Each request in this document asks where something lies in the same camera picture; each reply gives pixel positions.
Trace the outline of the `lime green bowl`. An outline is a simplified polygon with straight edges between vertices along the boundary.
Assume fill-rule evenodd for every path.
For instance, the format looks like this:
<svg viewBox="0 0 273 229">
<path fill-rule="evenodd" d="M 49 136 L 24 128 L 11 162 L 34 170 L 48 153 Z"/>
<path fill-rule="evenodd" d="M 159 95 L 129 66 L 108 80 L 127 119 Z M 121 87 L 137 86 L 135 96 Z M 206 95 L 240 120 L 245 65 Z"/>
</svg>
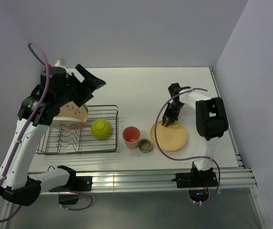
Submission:
<svg viewBox="0 0 273 229">
<path fill-rule="evenodd" d="M 95 120 L 91 126 L 91 133 L 97 139 L 107 139 L 112 133 L 111 124 L 105 119 Z"/>
</svg>

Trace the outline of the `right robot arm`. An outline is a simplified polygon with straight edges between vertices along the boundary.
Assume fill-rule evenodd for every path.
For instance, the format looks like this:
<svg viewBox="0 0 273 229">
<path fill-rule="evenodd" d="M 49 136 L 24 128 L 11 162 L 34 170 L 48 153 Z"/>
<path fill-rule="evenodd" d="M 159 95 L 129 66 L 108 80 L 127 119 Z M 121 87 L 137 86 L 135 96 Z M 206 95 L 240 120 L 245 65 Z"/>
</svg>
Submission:
<svg viewBox="0 0 273 229">
<path fill-rule="evenodd" d="M 201 186 L 206 180 L 206 170 L 213 164 L 218 139 L 229 128 L 224 103 L 221 97 L 209 97 L 200 93 L 201 88 L 181 87 L 173 83 L 168 87 L 171 99 L 166 103 L 162 117 L 162 125 L 168 127 L 178 121 L 179 113 L 184 105 L 195 110 L 196 130 L 201 136 L 199 156 L 193 160 L 197 169 L 190 174 L 192 184 Z"/>
</svg>

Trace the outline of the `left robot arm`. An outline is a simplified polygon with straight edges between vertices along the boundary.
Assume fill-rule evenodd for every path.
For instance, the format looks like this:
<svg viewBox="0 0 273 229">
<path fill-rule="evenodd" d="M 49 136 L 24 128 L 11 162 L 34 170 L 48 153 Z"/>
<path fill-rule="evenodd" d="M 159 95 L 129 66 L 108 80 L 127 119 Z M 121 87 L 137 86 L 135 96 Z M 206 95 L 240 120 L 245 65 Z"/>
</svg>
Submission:
<svg viewBox="0 0 273 229">
<path fill-rule="evenodd" d="M 78 107 L 106 84 L 78 64 L 73 72 L 50 67 L 41 72 L 40 83 L 22 101 L 12 143 L 0 167 L 0 196 L 21 206 L 32 205 L 42 192 L 76 187 L 76 171 L 58 166 L 55 170 L 28 174 L 35 151 L 60 108 L 69 102 Z"/>
</svg>

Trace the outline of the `plain yellow bear plate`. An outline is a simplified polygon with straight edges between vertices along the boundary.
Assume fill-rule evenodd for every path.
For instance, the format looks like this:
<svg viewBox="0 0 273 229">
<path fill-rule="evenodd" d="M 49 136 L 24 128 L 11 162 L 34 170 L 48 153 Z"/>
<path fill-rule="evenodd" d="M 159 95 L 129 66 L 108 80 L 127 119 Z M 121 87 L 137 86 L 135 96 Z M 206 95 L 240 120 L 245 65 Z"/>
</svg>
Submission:
<svg viewBox="0 0 273 229">
<path fill-rule="evenodd" d="M 180 150 L 188 140 L 188 133 L 183 125 L 174 123 L 168 127 L 162 125 L 162 121 L 158 121 L 156 135 L 154 134 L 155 125 L 150 129 L 151 141 L 156 144 L 158 140 L 159 146 L 163 151 L 177 151 Z"/>
</svg>

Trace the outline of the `pink cream plate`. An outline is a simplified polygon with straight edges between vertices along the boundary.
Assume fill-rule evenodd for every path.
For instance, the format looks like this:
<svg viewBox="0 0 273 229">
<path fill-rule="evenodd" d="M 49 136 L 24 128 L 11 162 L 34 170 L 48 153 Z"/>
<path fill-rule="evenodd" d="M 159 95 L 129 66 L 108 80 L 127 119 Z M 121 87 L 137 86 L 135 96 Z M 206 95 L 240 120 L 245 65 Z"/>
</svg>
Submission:
<svg viewBox="0 0 273 229">
<path fill-rule="evenodd" d="M 73 101 L 68 102 L 60 108 L 60 112 L 56 117 L 71 117 L 84 120 L 84 108 L 77 106 Z"/>
<path fill-rule="evenodd" d="M 50 125 L 51 128 L 62 130 L 82 129 L 85 126 L 85 121 L 71 117 L 55 117 Z"/>
</svg>

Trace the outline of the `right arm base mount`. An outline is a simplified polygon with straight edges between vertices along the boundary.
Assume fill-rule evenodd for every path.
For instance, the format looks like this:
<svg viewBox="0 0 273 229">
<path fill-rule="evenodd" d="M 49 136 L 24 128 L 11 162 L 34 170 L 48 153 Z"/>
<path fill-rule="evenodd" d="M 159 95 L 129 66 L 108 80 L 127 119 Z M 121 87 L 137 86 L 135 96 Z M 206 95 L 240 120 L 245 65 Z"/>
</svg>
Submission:
<svg viewBox="0 0 273 229">
<path fill-rule="evenodd" d="M 202 205 L 210 198 L 210 187 L 216 187 L 215 195 L 219 191 L 220 179 L 213 169 L 198 171 L 196 168 L 187 173 L 176 173 L 171 180 L 176 183 L 177 188 L 192 188 L 189 190 L 189 198 L 193 204 Z"/>
</svg>

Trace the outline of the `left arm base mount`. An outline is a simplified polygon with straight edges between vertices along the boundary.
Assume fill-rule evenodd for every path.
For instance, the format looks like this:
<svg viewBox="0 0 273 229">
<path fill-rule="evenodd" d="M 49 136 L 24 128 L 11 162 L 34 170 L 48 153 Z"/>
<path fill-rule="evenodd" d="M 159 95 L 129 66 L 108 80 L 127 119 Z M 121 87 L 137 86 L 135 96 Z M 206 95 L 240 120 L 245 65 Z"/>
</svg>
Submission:
<svg viewBox="0 0 273 229">
<path fill-rule="evenodd" d="M 91 195 L 88 194 L 92 188 L 92 177 L 85 176 L 85 177 L 76 177 L 73 184 L 69 187 L 64 187 L 60 190 L 60 192 L 67 192 L 67 194 L 59 194 L 58 195 L 58 202 L 61 207 L 67 210 L 83 210 L 89 208 L 94 199 Z M 82 201 L 86 202 L 85 207 L 77 207 L 78 203 Z"/>
</svg>

